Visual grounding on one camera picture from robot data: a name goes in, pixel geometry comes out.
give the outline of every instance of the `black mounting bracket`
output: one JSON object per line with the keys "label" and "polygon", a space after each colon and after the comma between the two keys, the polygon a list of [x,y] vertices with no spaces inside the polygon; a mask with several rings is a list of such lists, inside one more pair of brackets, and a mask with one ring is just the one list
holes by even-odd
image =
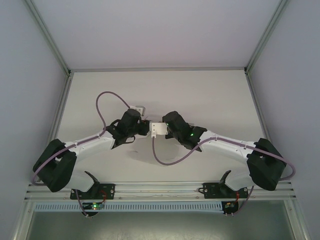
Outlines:
{"label": "black mounting bracket", "polygon": [[234,191],[232,193],[228,193],[225,195],[221,192],[221,188],[218,182],[205,182],[203,183],[203,188],[201,192],[204,195],[205,199],[234,199],[236,200],[237,192],[239,194],[239,199],[246,199],[248,197],[248,189],[246,187],[239,189],[238,191]]}
{"label": "black mounting bracket", "polygon": [[[104,199],[104,191],[106,193],[106,200],[113,200],[115,197],[116,185],[112,183],[100,183],[98,185],[98,190],[95,195],[92,195],[90,192],[82,192],[78,190],[78,195],[80,200],[103,200]],[[77,195],[75,190],[71,190],[70,194],[71,200],[77,200]]]}

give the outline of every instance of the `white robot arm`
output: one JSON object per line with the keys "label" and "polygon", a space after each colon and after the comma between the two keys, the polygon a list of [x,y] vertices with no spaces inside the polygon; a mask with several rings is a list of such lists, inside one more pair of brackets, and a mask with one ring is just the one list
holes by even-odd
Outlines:
{"label": "white robot arm", "polygon": [[[280,153],[267,139],[259,141],[242,141],[218,135],[206,128],[191,126],[176,111],[170,112],[162,118],[163,123],[151,128],[152,133],[168,133],[166,138],[175,138],[178,142],[193,151],[215,152],[230,157],[247,166],[244,171],[227,171],[220,180],[220,189],[225,195],[234,193],[239,189],[258,185],[259,187],[273,191],[281,178],[281,175],[289,162],[282,158]],[[183,157],[176,162],[165,164],[173,165],[181,162]]]}
{"label": "white robot arm", "polygon": [[91,173],[74,170],[75,164],[90,155],[127,144],[127,139],[135,138],[137,134],[146,136],[149,127],[149,121],[141,119],[141,111],[129,108],[121,119],[115,120],[102,133],[74,142],[51,141],[33,171],[53,193],[69,188],[90,192],[94,196],[100,183]]}

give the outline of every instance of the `cable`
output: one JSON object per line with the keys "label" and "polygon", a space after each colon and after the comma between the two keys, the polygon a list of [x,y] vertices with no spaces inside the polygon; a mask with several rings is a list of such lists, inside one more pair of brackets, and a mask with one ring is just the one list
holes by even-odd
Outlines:
{"label": "cable", "polygon": [[[115,95],[115,96],[118,97],[128,108],[130,108],[130,106],[126,103],[126,101],[125,101],[122,97],[120,97],[118,94],[114,93],[113,91],[103,91],[103,92],[101,92],[101,93],[96,97],[96,100],[95,100],[95,108],[96,108],[96,111],[97,111],[97,113],[98,113],[98,115],[99,115],[99,117],[101,118],[101,121],[102,121],[102,123],[103,123],[103,130],[102,130],[101,133],[99,133],[99,135],[96,135],[96,136],[93,136],[93,137],[91,137],[91,138],[88,138],[88,139],[85,139],[85,140],[83,140],[83,141],[80,141],[80,142],[77,143],[77,145],[85,144],[85,143],[90,142],[90,141],[92,141],[92,140],[95,140],[95,139],[101,137],[103,134],[105,134],[106,128],[107,128],[107,124],[106,124],[106,121],[105,121],[104,117],[102,116],[102,114],[101,114],[101,112],[100,112],[99,105],[98,105],[99,98],[100,98],[103,94],[112,94],[112,95]],[[44,185],[43,183],[36,183],[36,182],[35,182],[35,179],[36,179],[38,173],[39,173],[39,172],[45,167],[45,165],[47,165],[50,161],[56,159],[56,157],[57,157],[58,155],[62,154],[63,152],[65,152],[65,151],[67,151],[67,150],[69,150],[69,149],[71,149],[71,148],[74,148],[75,146],[76,146],[75,144],[72,144],[72,145],[70,145],[70,146],[67,146],[67,147],[65,147],[64,149],[62,149],[62,150],[58,151],[57,153],[53,154],[53,155],[52,155],[51,157],[49,157],[46,161],[44,161],[44,163],[42,163],[42,164],[40,165],[40,167],[38,167],[37,170],[34,172],[34,174],[33,174],[33,176],[32,176],[32,179],[31,179],[31,183],[32,183],[33,185],[36,185],[36,186],[43,186],[43,185]]]}
{"label": "cable", "polygon": [[89,215],[86,213],[84,206],[82,206],[82,203],[80,202],[80,198],[79,198],[79,194],[78,194],[78,190],[75,190],[75,195],[76,195],[76,199],[78,200],[78,203],[80,205],[80,208],[83,212],[83,214],[85,215],[85,217],[88,217]]}
{"label": "cable", "polygon": [[104,195],[103,195],[103,201],[100,202],[101,204],[103,204],[103,203],[106,201],[106,199],[107,199],[107,193],[106,193],[105,191],[103,191],[103,190],[100,190],[100,192],[104,194]]}
{"label": "cable", "polygon": [[246,199],[244,200],[244,202],[241,204],[241,206],[239,207],[238,211],[236,211],[233,215],[237,215],[237,214],[244,208],[244,206],[247,204],[247,202],[248,202],[248,200],[249,200],[252,192],[254,191],[254,187],[255,187],[255,186],[252,186],[252,187],[251,187],[251,190],[250,190],[248,196],[246,197]]}
{"label": "cable", "polygon": [[291,179],[295,174],[296,174],[296,168],[295,166],[289,162],[288,160],[284,159],[283,157],[281,156],[278,156],[278,155],[275,155],[271,152],[268,152],[268,151],[264,151],[264,150],[261,150],[259,148],[256,148],[256,147],[253,147],[253,146],[247,146],[243,143],[239,143],[239,142],[236,142],[236,141],[232,141],[232,140],[229,140],[229,139],[225,139],[223,137],[210,137],[208,139],[205,139],[201,142],[199,142],[191,151],[189,151],[184,157],[180,158],[179,160],[177,161],[174,161],[174,162],[170,162],[170,163],[166,163],[166,162],[162,162],[159,160],[159,158],[157,157],[156,155],[156,150],[155,150],[155,137],[152,138],[152,152],[153,152],[153,156],[155,158],[155,160],[160,163],[161,165],[165,165],[165,166],[172,166],[172,165],[175,165],[175,164],[178,164],[180,162],[182,162],[183,160],[185,160],[187,157],[189,157],[197,148],[199,148],[202,144],[206,143],[206,142],[209,142],[209,141],[223,141],[223,142],[226,142],[226,143],[229,143],[229,144],[233,144],[233,145],[237,145],[239,147],[243,147],[243,148],[247,148],[247,149],[251,149],[251,150],[254,150],[254,151],[257,151],[259,153],[262,153],[262,154],[265,154],[265,155],[268,155],[268,156],[271,156],[275,159],[278,159],[286,164],[288,164],[291,169],[292,169],[292,173],[286,177],[282,177],[279,179],[279,181],[283,181],[283,180],[289,180]]}
{"label": "cable", "polygon": [[238,200],[239,200],[239,192],[236,191],[236,198],[235,198],[235,201],[233,204],[236,204],[238,202]]}

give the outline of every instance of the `white back panel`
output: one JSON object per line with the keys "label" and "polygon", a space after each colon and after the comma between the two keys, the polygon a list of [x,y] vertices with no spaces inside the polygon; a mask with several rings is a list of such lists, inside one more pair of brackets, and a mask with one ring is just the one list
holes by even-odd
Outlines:
{"label": "white back panel", "polygon": [[71,69],[244,67],[279,0],[34,0]]}
{"label": "white back panel", "polygon": [[[95,101],[102,91],[114,91],[130,105],[145,106],[149,120],[160,121],[165,114],[178,111],[187,122],[226,137],[257,141],[263,136],[243,70],[76,72],[58,133],[61,141],[75,141],[101,131]],[[110,94],[100,99],[99,106],[107,124],[126,111]],[[175,143],[157,137],[159,158],[174,152],[179,158],[188,153]],[[144,154],[137,155],[137,150]],[[91,172],[102,182],[163,182],[219,180],[227,170],[248,167],[205,152],[195,152],[185,161],[165,167],[154,159],[149,136],[92,155],[75,168]]]}

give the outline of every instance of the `purple cable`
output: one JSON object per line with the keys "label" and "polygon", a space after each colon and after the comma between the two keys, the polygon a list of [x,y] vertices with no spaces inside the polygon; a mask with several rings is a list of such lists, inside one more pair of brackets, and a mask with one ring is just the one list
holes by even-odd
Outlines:
{"label": "purple cable", "polygon": [[237,215],[237,214],[244,208],[244,206],[247,204],[247,202],[248,202],[248,200],[249,200],[252,192],[254,191],[254,187],[255,187],[255,186],[252,186],[252,187],[251,187],[251,190],[250,190],[248,196],[246,197],[246,199],[244,200],[244,202],[241,204],[241,206],[239,207],[238,211],[236,211],[233,215]]}
{"label": "purple cable", "polygon": [[78,203],[79,203],[79,205],[80,205],[80,208],[81,208],[83,214],[85,215],[85,217],[87,217],[88,214],[86,213],[86,211],[85,211],[85,209],[84,209],[84,206],[82,206],[82,203],[80,202],[78,190],[75,190],[75,195],[76,195],[76,199],[78,200]]}
{"label": "purple cable", "polygon": [[288,160],[284,159],[283,157],[281,156],[278,156],[278,155],[275,155],[271,152],[268,152],[268,151],[264,151],[264,150],[261,150],[261,149],[258,149],[258,148],[255,148],[253,146],[247,146],[243,143],[239,143],[239,142],[236,142],[236,141],[232,141],[232,140],[229,140],[229,139],[225,139],[223,137],[210,137],[206,140],[203,140],[201,142],[199,142],[191,151],[189,151],[187,153],[187,155],[185,155],[184,157],[180,158],[179,160],[177,161],[174,161],[174,162],[170,162],[170,163],[165,163],[165,162],[162,162],[159,160],[159,158],[157,157],[156,155],[156,150],[155,150],[155,138],[153,137],[152,138],[152,152],[153,152],[153,156],[155,158],[155,160],[160,163],[161,165],[165,165],[165,166],[171,166],[171,165],[175,165],[175,164],[178,164],[180,162],[182,162],[183,160],[185,160],[187,157],[189,157],[197,148],[199,148],[202,144],[206,143],[206,142],[209,142],[209,141],[217,141],[217,140],[220,140],[220,141],[223,141],[223,142],[226,142],[226,143],[229,143],[229,144],[233,144],[233,145],[237,145],[239,147],[243,147],[243,148],[247,148],[247,149],[251,149],[251,150],[254,150],[254,151],[257,151],[259,153],[262,153],[262,154],[265,154],[265,155],[269,155],[273,158],[276,158],[286,164],[288,164],[291,169],[292,169],[292,173],[289,175],[289,176],[286,176],[286,177],[283,177],[283,178],[280,178],[279,181],[283,181],[283,180],[289,180],[291,179],[295,174],[296,174],[296,168],[295,166],[289,162]]}
{"label": "purple cable", "polygon": [[[87,142],[90,142],[92,140],[95,140],[99,137],[101,137],[105,132],[106,132],[106,127],[107,127],[107,124],[106,124],[106,121],[104,119],[104,117],[102,116],[100,110],[99,110],[99,105],[98,105],[98,102],[99,102],[99,98],[103,95],[103,94],[113,94],[115,95],[116,97],[118,97],[128,108],[130,108],[130,106],[126,103],[126,101],[120,97],[118,94],[114,93],[113,91],[103,91],[101,92],[97,97],[96,97],[96,100],[95,100],[95,107],[96,107],[96,111],[98,112],[98,115],[99,117],[101,118],[102,120],[102,123],[103,123],[103,130],[101,133],[99,133],[99,136],[93,136],[91,138],[88,138],[88,139],[85,139],[83,141],[80,141],[78,142],[77,145],[81,145],[81,144],[85,144]],[[38,175],[38,173],[44,168],[45,165],[47,165],[50,161],[54,160],[58,155],[62,154],[63,152],[67,151],[68,149],[71,149],[71,148],[74,148],[76,145],[75,144],[72,144],[70,146],[67,146],[65,147],[64,149],[58,151],[57,153],[53,154],[51,157],[49,157],[44,163],[42,163],[40,165],[40,167],[37,168],[37,170],[34,172],[33,176],[32,176],[32,179],[31,179],[31,183],[33,185],[36,185],[36,186],[43,186],[44,184],[43,183],[36,183],[35,182],[35,179]]]}

